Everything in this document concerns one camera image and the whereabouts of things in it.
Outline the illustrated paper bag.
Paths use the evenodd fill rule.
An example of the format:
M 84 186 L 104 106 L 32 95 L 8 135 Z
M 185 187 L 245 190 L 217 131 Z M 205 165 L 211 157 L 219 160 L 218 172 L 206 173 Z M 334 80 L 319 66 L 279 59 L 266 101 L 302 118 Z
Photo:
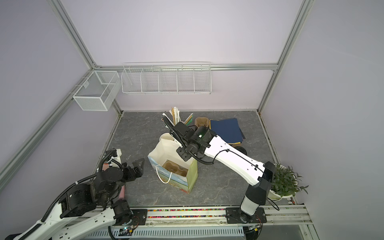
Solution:
M 148 159 L 163 184 L 170 184 L 190 194 L 198 178 L 198 162 L 194 158 L 184 161 L 177 153 L 179 144 L 169 134 L 162 134 Z

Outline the brown pulp cup carrier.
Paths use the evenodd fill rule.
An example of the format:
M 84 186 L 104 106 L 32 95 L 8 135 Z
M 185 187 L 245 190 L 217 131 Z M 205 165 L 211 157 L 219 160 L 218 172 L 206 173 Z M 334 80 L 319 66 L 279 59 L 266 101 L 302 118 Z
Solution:
M 179 175 L 179 176 L 182 176 L 182 177 L 186 177 L 187 176 L 187 173 L 188 173 L 188 169 L 187 168 L 184 168 L 170 160 L 167 160 L 163 165 L 162 167 L 164 169 L 166 169 L 167 171 L 173 173 L 173 174 L 176 174 L 176 175 Z

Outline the black cup lid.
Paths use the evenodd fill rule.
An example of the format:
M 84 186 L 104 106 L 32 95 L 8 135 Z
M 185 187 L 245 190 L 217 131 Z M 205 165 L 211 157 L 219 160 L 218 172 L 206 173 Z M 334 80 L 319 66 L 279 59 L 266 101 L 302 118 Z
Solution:
M 243 148 L 242 146 L 236 146 L 235 149 L 246 156 L 248 155 L 247 150 L 245 148 Z

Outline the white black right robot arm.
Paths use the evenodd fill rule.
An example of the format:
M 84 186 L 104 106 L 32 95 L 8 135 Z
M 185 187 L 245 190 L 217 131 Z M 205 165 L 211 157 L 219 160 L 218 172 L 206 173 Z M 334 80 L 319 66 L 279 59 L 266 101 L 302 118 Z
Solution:
M 204 165 L 220 162 L 240 175 L 248 184 L 238 208 L 226 208 L 229 224 L 264 224 L 263 206 L 268 200 L 275 164 L 262 163 L 236 150 L 211 129 L 201 126 L 195 130 L 182 122 L 172 124 L 166 114 L 162 120 L 179 145 L 176 152 L 182 160 L 195 159 Z

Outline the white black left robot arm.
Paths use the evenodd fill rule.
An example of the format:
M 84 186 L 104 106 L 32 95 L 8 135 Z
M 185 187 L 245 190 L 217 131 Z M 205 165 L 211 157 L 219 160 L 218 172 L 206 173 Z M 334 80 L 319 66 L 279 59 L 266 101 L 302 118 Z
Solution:
M 101 228 L 140 224 L 127 200 L 119 199 L 122 187 L 143 176 L 145 159 L 128 165 L 118 160 L 121 150 L 107 151 L 98 171 L 67 187 L 43 217 L 8 240 L 79 240 Z

